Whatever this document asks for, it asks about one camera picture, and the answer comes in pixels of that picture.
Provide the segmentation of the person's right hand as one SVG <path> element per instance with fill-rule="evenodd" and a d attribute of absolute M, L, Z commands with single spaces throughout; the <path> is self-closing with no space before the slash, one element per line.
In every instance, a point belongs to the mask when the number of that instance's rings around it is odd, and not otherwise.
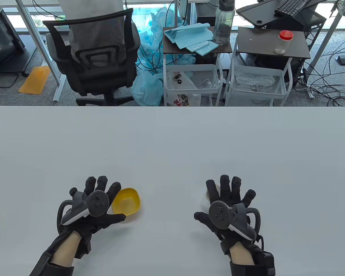
<path fill-rule="evenodd" d="M 222 201 L 229 207 L 232 207 L 234 204 L 242 203 L 247 208 L 256 196 L 255 191 L 249 189 L 245 196 L 241 198 L 241 179 L 239 177 L 233 177 L 233 179 L 230 180 L 228 175 L 222 175 L 220 177 L 220 192 L 218 192 L 216 184 L 212 179 L 206 181 L 206 187 L 208 189 L 208 198 L 210 203 L 213 203 L 214 201 Z M 207 213 L 196 212 L 194 213 L 194 219 L 206 225 L 208 229 L 210 229 L 210 231 L 218 237 L 218 239 L 221 241 L 220 245 L 225 255 L 230 254 L 231 257 L 233 256 L 229 250 L 236 243 L 241 243 L 242 246 L 248 250 L 253 257 L 263 254 L 264 252 L 263 249 L 255 245 L 254 242 L 248 241 L 236 232 L 229 229 L 223 230 L 216 227 L 212 223 Z"/>

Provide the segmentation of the person's left hand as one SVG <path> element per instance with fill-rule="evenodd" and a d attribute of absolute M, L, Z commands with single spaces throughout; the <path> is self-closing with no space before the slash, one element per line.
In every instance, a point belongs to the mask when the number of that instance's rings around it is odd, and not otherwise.
<path fill-rule="evenodd" d="M 108 179 L 99 176 L 98 179 L 89 177 L 83 192 L 75 187 L 70 189 L 71 200 L 63 201 L 57 213 L 57 231 L 76 232 L 81 241 L 75 253 L 76 259 L 81 259 L 91 251 L 91 237 L 101 229 L 123 222 L 123 213 L 108 214 L 111 204 L 121 191 L 121 184 L 114 182 L 106 191 Z"/>

